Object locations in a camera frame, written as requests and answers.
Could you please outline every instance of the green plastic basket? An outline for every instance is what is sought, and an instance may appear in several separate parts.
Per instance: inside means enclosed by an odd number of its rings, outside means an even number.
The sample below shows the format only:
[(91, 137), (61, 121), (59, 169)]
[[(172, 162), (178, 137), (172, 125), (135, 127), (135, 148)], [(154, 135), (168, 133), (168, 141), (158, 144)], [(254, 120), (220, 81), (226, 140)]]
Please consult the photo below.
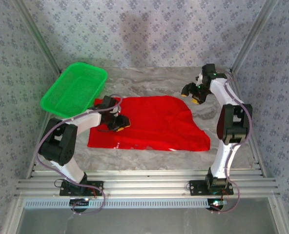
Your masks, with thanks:
[(41, 107), (69, 118), (90, 106), (104, 88), (107, 72), (99, 67), (77, 62), (68, 66), (41, 99)]

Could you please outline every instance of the purple cable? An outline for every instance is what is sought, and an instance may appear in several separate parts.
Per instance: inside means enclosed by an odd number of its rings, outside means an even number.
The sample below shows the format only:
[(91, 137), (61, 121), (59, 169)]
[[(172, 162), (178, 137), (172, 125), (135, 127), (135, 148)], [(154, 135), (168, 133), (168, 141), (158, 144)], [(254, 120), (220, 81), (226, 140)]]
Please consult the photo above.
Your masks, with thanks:
[(102, 210), (102, 208), (105, 206), (105, 199), (106, 199), (104, 191), (101, 190), (100, 188), (96, 187), (96, 186), (93, 186), (93, 185), (79, 184), (79, 183), (73, 181), (72, 179), (68, 178), (65, 174), (63, 174), (62, 172), (60, 172), (58, 169), (55, 169), (55, 168), (50, 167), (50, 166), (47, 166), (46, 164), (44, 164), (43, 162), (41, 162), (41, 160), (39, 159), (39, 157), (38, 157), (38, 151), (39, 151), (40, 147), (42, 146), (42, 144), (44, 143), (44, 141), (47, 139), (47, 137), (49, 137), (49, 135), (50, 135), (54, 130), (56, 130), (58, 127), (60, 127), (62, 124), (67, 123), (67, 122), (69, 122), (69, 121), (73, 121), (73, 120), (79, 119), (79, 118), (81, 118), (81, 117), (83, 117), (83, 116), (86, 116), (86, 115), (88, 115), (88, 114), (91, 114), (91, 113), (100, 112), (100, 111), (110, 111), (110, 110), (113, 110), (115, 107), (118, 107), (118, 106), (122, 103), (123, 98), (122, 98), (120, 95), (112, 94), (111, 96), (118, 96), (118, 97), (120, 98), (120, 101), (119, 101), (116, 105), (114, 105), (113, 107), (106, 108), (106, 109), (101, 109), (101, 110), (90, 110), (90, 111), (86, 111), (86, 112), (84, 112), (84, 113), (82, 113), (82, 114), (79, 114), (79, 115), (74, 116), (74, 117), (72, 117), (72, 118), (65, 119), (65, 120), (61, 121), (60, 123), (56, 124), (56, 125), (55, 125), (53, 128), (51, 128), (51, 129), (48, 131), (48, 133), (46, 133), (45, 136), (40, 140), (40, 142), (39, 142), (39, 144), (37, 145), (37, 147), (35, 148), (35, 151), (34, 151), (34, 154), (33, 154), (33, 155), (35, 155), (36, 160), (37, 160), (37, 162), (38, 162), (40, 165), (42, 165), (43, 167), (45, 167), (45, 168), (47, 168), (47, 169), (49, 169), (49, 170), (55, 171), (56, 173), (58, 173), (58, 174), (60, 174), (61, 176), (65, 177), (70, 183), (75, 184), (75, 185), (77, 185), (77, 186), (81, 186), (81, 187), (85, 187), (85, 188), (91, 188), (91, 189), (98, 190), (98, 191), (102, 194), (102, 196), (103, 196), (103, 202), (102, 202), (101, 206), (100, 206), (98, 209), (96, 209), (96, 210), (94, 210), (94, 211), (91, 211), (91, 212), (86, 212), (86, 213), (78, 213), (78, 212), (76, 212), (76, 211), (75, 211), (75, 206), (79, 203), (79, 202), (76, 202), (76, 203), (73, 205), (73, 207), (72, 207), (73, 214), (75, 214), (75, 215), (92, 215), (92, 214), (95, 214), (95, 213), (99, 212), (100, 210)]
[[(231, 79), (231, 80), (234, 81), (233, 74), (230, 73), (230, 72), (227, 72), (227, 73), (233, 78), (233, 79)], [(236, 201), (236, 203), (235, 203), (231, 208), (229, 208), (228, 210), (225, 210), (225, 211), (217, 211), (218, 213), (227, 213), (227, 212), (229, 212), (229, 211), (234, 210), (234, 209), (236, 208), (236, 206), (238, 205), (239, 201), (240, 201), (241, 194), (240, 194), (239, 186), (238, 186), (234, 181), (232, 181), (232, 180), (229, 178), (229, 176), (228, 176), (228, 163), (229, 163), (229, 160), (230, 160), (230, 158), (231, 158), (233, 149), (234, 149), (235, 147), (237, 147), (237, 146), (241, 146), (241, 145), (243, 145), (243, 144), (246, 144), (246, 143), (249, 141), (249, 139), (250, 139), (250, 137), (251, 137), (251, 134), (252, 134), (252, 128), (253, 128), (252, 118), (251, 118), (251, 115), (250, 115), (250, 113), (248, 112), (247, 108), (246, 108), (239, 100), (237, 100), (237, 99), (231, 94), (231, 92), (229, 91), (229, 89), (228, 89), (228, 87), (227, 87), (227, 84), (228, 84), (229, 81), (230, 81), (230, 79), (228, 79), (228, 80), (224, 83), (224, 88), (225, 88), (226, 92), (228, 93), (228, 95), (232, 98), (232, 100), (235, 101), (238, 105), (240, 105), (241, 108), (242, 108), (242, 109), (244, 110), (244, 112), (246, 113), (246, 115), (247, 115), (247, 117), (248, 117), (249, 129), (248, 129), (248, 135), (247, 135), (246, 139), (245, 139), (243, 142), (240, 142), (240, 143), (238, 143), (238, 144), (235, 144), (235, 145), (231, 148), (231, 151), (229, 152), (228, 157), (227, 157), (227, 160), (226, 160), (226, 163), (225, 163), (225, 176), (226, 176), (226, 180), (227, 180), (230, 184), (233, 184), (233, 185), (236, 187), (237, 192), (238, 192), (237, 201)]]

